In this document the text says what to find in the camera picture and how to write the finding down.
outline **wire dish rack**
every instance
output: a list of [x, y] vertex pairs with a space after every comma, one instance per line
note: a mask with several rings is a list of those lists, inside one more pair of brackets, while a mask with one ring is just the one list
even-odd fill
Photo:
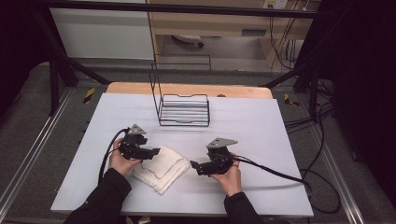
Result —
[[207, 95], [163, 94], [159, 76], [156, 74], [148, 76], [161, 126], [209, 126], [210, 113]]

